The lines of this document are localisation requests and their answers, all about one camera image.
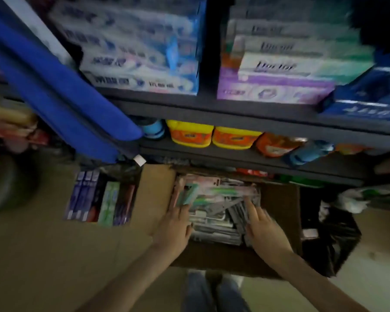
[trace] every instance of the yellow detergent bottle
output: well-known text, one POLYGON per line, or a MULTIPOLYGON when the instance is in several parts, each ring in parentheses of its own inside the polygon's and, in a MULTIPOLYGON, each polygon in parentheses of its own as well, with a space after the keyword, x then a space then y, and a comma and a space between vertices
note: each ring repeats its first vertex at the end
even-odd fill
POLYGON ((205 148, 211 144, 213 125, 187 123, 184 121, 167 120, 172 140, 178 144, 194 148, 205 148))
POLYGON ((250 148, 261 134, 260 131, 215 127, 213 143, 225 149, 245 150, 250 148))

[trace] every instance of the open cardboard box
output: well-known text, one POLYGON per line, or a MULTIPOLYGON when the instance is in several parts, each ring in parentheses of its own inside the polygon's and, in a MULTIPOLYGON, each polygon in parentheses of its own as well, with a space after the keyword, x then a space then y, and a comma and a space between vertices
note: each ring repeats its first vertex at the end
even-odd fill
MULTIPOLYGON (((167 212, 177 170, 169 165, 145 164, 135 197, 130 226, 152 235, 162 216, 167 212)), ((277 221, 291 243, 293 250, 301 255, 301 221, 299 188, 296 185, 258 183, 265 181, 248 175, 239 175, 194 167, 180 168, 181 173, 221 176, 255 182, 261 187, 261 203, 277 221)), ((255 251, 246 246, 226 245, 190 241, 172 266, 200 270, 221 270, 236 275, 278 278, 278 274, 267 266, 255 251)))

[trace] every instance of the tiled floor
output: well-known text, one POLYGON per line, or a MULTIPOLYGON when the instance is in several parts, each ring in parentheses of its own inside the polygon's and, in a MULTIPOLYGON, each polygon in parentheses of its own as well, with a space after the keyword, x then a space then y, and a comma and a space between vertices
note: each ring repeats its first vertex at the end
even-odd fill
MULTIPOLYGON (((0 213, 0 311, 73 311, 149 244, 127 227, 62 221, 73 174, 69 166, 47 168, 29 204, 0 213)), ((332 282, 371 311, 390 311, 390 212, 356 219, 363 240, 332 282)), ((133 311, 179 311, 184 278, 169 268, 133 311)), ((242 293, 252 311, 315 311, 282 281, 246 278, 242 293)))

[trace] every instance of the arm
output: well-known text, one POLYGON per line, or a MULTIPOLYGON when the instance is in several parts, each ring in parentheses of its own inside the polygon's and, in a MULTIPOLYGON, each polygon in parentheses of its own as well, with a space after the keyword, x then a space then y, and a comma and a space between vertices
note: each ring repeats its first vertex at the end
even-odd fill
POLYGON ((248 198, 244 201, 250 218, 247 235, 256 253, 319 312, 368 312, 296 255, 281 227, 265 210, 248 198))
POLYGON ((153 243, 124 273, 112 280, 76 312, 127 312, 188 244, 189 206, 167 212, 153 243))

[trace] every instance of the leg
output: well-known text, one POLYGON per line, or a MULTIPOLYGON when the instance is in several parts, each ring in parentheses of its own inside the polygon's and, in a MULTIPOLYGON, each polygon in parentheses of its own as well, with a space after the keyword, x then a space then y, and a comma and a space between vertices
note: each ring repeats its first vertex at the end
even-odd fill
POLYGON ((215 312, 215 304, 205 272, 189 271, 185 283, 182 312, 215 312))
POLYGON ((239 290, 242 279, 241 276, 223 276, 223 281, 217 288, 219 312, 251 312, 239 290))

